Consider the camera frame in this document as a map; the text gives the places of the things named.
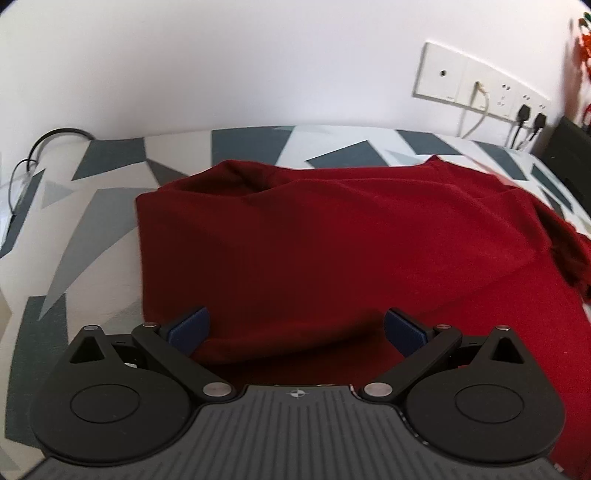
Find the gray ribbed platform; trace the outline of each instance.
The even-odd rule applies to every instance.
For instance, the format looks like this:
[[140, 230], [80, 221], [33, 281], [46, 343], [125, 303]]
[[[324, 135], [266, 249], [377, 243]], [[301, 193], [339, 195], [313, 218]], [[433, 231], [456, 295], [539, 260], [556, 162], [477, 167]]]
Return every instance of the gray ribbed platform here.
[[467, 466], [420, 443], [388, 406], [348, 387], [249, 387], [202, 409], [187, 433], [153, 457], [87, 468], [54, 459], [29, 480], [553, 480], [543, 459], [508, 468]]

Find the wall outlet panel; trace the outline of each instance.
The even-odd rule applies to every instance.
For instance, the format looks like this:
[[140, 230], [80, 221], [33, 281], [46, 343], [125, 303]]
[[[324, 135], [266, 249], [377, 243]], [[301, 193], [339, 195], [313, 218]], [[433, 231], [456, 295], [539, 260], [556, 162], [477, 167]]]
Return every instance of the wall outlet panel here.
[[476, 82], [481, 82], [488, 92], [489, 113], [509, 119], [519, 85], [517, 80], [485, 63], [468, 59], [456, 103], [482, 112], [485, 110], [486, 99], [483, 93], [476, 90]]
[[550, 110], [550, 101], [527, 85], [464, 53], [427, 42], [418, 72], [415, 95], [425, 96], [484, 111], [485, 96], [475, 90], [481, 82], [489, 94], [489, 115], [514, 122], [522, 104], [535, 116]]
[[548, 111], [550, 110], [550, 100], [532, 90], [527, 85], [520, 85], [519, 90], [515, 95], [513, 108], [511, 109], [512, 120], [517, 119], [517, 112], [519, 112], [521, 105], [527, 105], [530, 107], [530, 119], [525, 122], [525, 127], [532, 127], [534, 125], [534, 120], [538, 113], [543, 113], [547, 116]]
[[425, 44], [415, 94], [454, 102], [467, 57], [436, 43]]

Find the geometric patterned bedding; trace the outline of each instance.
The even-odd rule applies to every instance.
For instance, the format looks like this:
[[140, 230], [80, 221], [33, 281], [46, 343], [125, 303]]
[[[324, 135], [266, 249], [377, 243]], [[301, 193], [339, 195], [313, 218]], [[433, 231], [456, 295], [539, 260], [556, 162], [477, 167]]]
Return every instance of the geometric patterned bedding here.
[[49, 144], [0, 249], [0, 472], [19, 478], [41, 459], [28, 407], [78, 330], [127, 333], [142, 322], [136, 196], [228, 158], [396, 167], [434, 154], [519, 185], [591, 235], [587, 213], [538, 159], [455, 137], [302, 125]]

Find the black cable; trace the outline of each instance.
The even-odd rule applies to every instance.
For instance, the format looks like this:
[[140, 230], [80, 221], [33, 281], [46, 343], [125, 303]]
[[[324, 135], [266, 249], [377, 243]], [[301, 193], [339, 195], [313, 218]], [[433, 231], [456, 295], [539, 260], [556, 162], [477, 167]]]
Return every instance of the black cable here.
[[[49, 137], [53, 137], [53, 135], [59, 135], [59, 134], [75, 134], [75, 135], [81, 135], [83, 137], [86, 137], [88, 140], [96, 140], [96, 137], [94, 135], [88, 133], [85, 130], [80, 130], [79, 128], [56, 128], [55, 130], [51, 130], [50, 132], [47, 132], [46, 134], [39, 137], [39, 139], [31, 147], [31, 151], [29, 152], [27, 159], [29, 161], [32, 161], [33, 154], [35, 153], [35, 149], [41, 144], [41, 142], [43, 142], [44, 140], [46, 140]], [[27, 171], [29, 171], [29, 170], [30, 170], [30, 167], [29, 167], [29, 163], [27, 162]]]
[[12, 214], [12, 217], [13, 218], [14, 218], [14, 215], [15, 215], [15, 210], [14, 210], [14, 207], [12, 205], [12, 199], [11, 199], [11, 195], [12, 195], [12, 182], [14, 181], [14, 174], [16, 173], [18, 166], [21, 163], [25, 163], [26, 162], [27, 163], [27, 171], [30, 171], [31, 170], [31, 166], [30, 166], [31, 165], [31, 162], [33, 162], [34, 164], [38, 164], [38, 161], [33, 158], [33, 154], [35, 153], [35, 150], [37, 149], [37, 147], [43, 141], [45, 141], [47, 138], [50, 138], [50, 137], [53, 137], [54, 135], [59, 135], [59, 134], [81, 135], [83, 137], [86, 137], [88, 140], [96, 140], [96, 137], [94, 135], [88, 133], [85, 130], [80, 130], [79, 128], [56, 128], [55, 130], [51, 130], [50, 132], [47, 132], [46, 134], [44, 134], [41, 137], [39, 137], [39, 139], [31, 147], [31, 150], [29, 151], [28, 157], [25, 158], [25, 159], [23, 159], [23, 160], [21, 160], [16, 165], [14, 165], [14, 168], [12, 169], [12, 173], [10, 175], [10, 181], [8, 182], [8, 208], [10, 208], [10, 213]]
[[37, 163], [37, 160], [32, 160], [30, 158], [25, 158], [24, 160], [21, 160], [20, 162], [18, 162], [16, 165], [14, 165], [14, 168], [12, 169], [12, 173], [10, 174], [10, 181], [8, 182], [8, 208], [10, 208], [10, 213], [12, 214], [12, 216], [14, 216], [14, 207], [12, 206], [12, 182], [14, 181], [14, 174], [17, 171], [17, 167], [21, 164], [21, 163], [25, 163], [33, 161], [35, 163]]
[[530, 119], [531, 109], [527, 105], [521, 105], [519, 112], [517, 112], [517, 121], [519, 122], [519, 126], [517, 127], [517, 131], [515, 132], [515, 136], [513, 137], [513, 142], [511, 142], [511, 148], [515, 146], [515, 142], [517, 141], [517, 135], [519, 135], [519, 131], [523, 127], [523, 124]]
[[534, 139], [536, 134], [546, 126], [546, 116], [543, 113], [538, 113], [534, 120], [534, 130], [531, 133], [530, 142]]
[[515, 131], [515, 136], [513, 137], [513, 142], [511, 142], [511, 148], [513, 148], [515, 146], [515, 142], [517, 140], [517, 135], [519, 135], [519, 131], [521, 130], [522, 126], [523, 126], [523, 122], [520, 122], [519, 126], [517, 127], [517, 130]]

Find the wall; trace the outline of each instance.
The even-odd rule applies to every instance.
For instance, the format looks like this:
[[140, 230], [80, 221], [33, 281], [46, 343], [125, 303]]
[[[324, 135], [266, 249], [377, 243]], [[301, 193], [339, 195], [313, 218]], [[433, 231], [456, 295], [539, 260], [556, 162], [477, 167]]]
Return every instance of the wall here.
[[[99, 138], [274, 124], [453, 135], [459, 108], [411, 96], [426, 39], [530, 84], [554, 120], [571, 89], [569, 21], [583, 10], [578, 0], [17, 0], [0, 17], [0, 183], [63, 126]], [[580, 71], [567, 70], [576, 90]], [[508, 130], [487, 119], [474, 138], [502, 144]]]

